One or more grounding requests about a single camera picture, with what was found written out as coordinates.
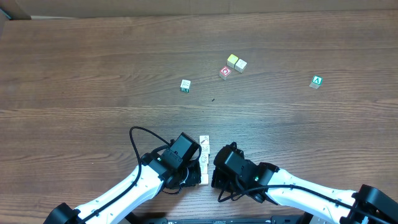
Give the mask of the wooden block with dots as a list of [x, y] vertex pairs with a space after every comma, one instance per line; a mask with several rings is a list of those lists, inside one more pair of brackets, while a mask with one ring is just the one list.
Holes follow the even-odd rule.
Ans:
[[199, 158], [199, 163], [200, 164], [209, 164], [209, 155], [208, 154], [202, 154]]

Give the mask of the yellow sided wooden block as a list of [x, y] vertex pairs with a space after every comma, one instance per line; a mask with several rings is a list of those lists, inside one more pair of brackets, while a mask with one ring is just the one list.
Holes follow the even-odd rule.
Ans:
[[202, 154], [210, 154], [210, 145], [209, 144], [202, 144], [201, 145], [201, 153]]

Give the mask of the wooden block number three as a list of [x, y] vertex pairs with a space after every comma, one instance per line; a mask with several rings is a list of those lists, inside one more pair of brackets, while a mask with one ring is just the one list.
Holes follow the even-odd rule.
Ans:
[[209, 184], [209, 175], [201, 174], [200, 185], [208, 185]]

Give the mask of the wooden block with squiggle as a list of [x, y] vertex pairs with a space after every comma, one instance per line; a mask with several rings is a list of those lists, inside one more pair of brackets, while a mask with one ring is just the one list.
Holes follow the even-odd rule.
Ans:
[[208, 164], [200, 164], [200, 171], [201, 171], [201, 174], [207, 174], [208, 173]]

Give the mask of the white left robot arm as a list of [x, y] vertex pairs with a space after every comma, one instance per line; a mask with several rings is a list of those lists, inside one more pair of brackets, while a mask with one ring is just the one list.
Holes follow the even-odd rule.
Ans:
[[163, 189], [181, 189], [201, 182], [198, 159], [180, 156], [171, 149], [162, 154], [144, 154], [139, 165], [120, 183], [98, 198], [71, 208], [61, 203], [45, 219], [45, 224], [119, 223], [142, 203]]

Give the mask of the wooden block with hammer picture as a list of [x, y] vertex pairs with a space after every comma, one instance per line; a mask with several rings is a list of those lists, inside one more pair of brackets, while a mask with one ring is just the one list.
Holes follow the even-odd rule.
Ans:
[[201, 135], [199, 137], [200, 140], [200, 145], [209, 145], [210, 144], [210, 138], [208, 135]]

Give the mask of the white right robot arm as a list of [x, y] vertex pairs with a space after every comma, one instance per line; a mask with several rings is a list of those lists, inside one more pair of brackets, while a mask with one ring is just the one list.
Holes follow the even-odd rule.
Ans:
[[397, 202], [369, 185], [359, 191], [338, 190], [300, 179], [270, 163], [258, 165], [242, 158], [216, 161], [211, 186], [229, 196], [248, 196], [294, 207], [328, 223], [397, 223]]

